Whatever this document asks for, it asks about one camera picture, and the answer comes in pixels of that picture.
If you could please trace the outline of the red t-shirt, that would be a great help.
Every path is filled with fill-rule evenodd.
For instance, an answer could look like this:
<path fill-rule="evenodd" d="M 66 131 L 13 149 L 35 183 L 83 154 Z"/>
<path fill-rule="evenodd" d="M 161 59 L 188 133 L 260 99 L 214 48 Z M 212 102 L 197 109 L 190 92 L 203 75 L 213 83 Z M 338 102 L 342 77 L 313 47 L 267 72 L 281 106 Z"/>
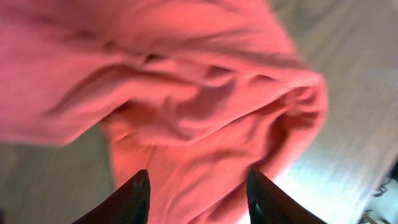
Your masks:
<path fill-rule="evenodd" d="M 150 223 L 236 223 L 318 134 L 323 77 L 264 1 L 1 2 L 1 139 L 66 145 L 96 123 L 116 185 L 147 169 Z"/>

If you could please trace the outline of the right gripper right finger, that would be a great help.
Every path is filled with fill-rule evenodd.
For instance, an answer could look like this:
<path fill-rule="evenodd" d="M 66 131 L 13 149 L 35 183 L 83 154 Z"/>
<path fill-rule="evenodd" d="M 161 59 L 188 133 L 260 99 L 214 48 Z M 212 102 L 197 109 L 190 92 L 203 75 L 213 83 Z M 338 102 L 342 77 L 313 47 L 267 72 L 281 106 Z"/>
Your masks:
<path fill-rule="evenodd" d="M 246 195 L 251 224 L 326 224 L 254 168 L 248 172 Z"/>

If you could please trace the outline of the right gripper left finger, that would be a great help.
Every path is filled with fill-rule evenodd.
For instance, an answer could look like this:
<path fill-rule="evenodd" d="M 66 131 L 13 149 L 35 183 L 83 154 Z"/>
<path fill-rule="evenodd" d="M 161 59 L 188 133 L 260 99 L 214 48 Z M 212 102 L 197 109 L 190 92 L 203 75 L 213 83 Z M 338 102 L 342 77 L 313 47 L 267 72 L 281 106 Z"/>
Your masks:
<path fill-rule="evenodd" d="M 147 224 L 149 208 L 149 173 L 146 169 L 141 169 L 73 224 Z"/>

